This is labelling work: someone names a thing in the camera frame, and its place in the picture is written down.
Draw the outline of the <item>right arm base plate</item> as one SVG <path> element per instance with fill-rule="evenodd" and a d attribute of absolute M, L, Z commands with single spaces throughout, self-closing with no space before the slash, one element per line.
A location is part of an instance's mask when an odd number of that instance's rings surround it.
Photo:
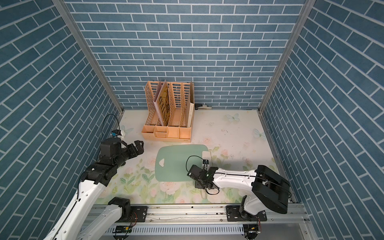
<path fill-rule="evenodd" d="M 266 222 L 267 215 L 265 211 L 261 211 L 256 215 L 249 214 L 240 205 L 226 206 L 228 222 Z"/>

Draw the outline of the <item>green cutting board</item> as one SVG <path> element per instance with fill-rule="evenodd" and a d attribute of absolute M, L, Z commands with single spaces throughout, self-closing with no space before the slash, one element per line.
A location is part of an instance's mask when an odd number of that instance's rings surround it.
<path fill-rule="evenodd" d="M 187 176 L 192 165 L 203 167 L 202 152 L 209 151 L 205 145 L 175 145 L 158 151 L 155 177 L 159 182 L 190 182 Z"/>

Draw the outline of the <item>white cleaver knife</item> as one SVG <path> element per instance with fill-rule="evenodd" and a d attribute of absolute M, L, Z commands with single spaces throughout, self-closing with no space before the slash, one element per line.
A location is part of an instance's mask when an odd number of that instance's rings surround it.
<path fill-rule="evenodd" d="M 203 151 L 202 152 L 202 159 L 203 160 L 209 160 L 209 165 L 208 166 L 203 166 L 205 169 L 208 169 L 212 165 L 212 156 L 210 151 Z"/>

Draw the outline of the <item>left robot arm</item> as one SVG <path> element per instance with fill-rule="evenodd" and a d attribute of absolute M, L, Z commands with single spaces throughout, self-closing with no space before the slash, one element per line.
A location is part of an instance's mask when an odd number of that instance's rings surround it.
<path fill-rule="evenodd" d="M 81 174 L 77 193 L 47 234 L 47 240 L 98 240 L 113 224 L 133 220 L 131 201 L 114 197 L 95 220 L 82 228 L 94 203 L 117 174 L 118 168 L 144 153 L 144 142 L 127 144 L 117 137 L 108 138 L 101 142 L 100 150 L 99 159 Z"/>

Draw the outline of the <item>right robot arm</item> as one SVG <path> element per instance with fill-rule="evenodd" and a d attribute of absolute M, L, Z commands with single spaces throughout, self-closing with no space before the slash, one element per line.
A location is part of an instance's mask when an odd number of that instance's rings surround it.
<path fill-rule="evenodd" d="M 192 165 L 187 176 L 196 182 L 198 189 L 238 189 L 246 192 L 237 213 L 245 221 L 254 221 L 269 209 L 278 214 L 288 212 L 291 197 L 288 180 L 264 165 L 256 170 L 229 171 L 218 167 L 203 169 Z"/>

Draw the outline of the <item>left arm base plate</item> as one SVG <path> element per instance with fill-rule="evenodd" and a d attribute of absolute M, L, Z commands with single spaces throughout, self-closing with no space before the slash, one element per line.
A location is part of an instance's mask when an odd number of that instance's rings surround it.
<path fill-rule="evenodd" d="M 144 223 L 148 212 L 147 206 L 128 206 L 122 208 L 122 215 L 117 223 Z"/>

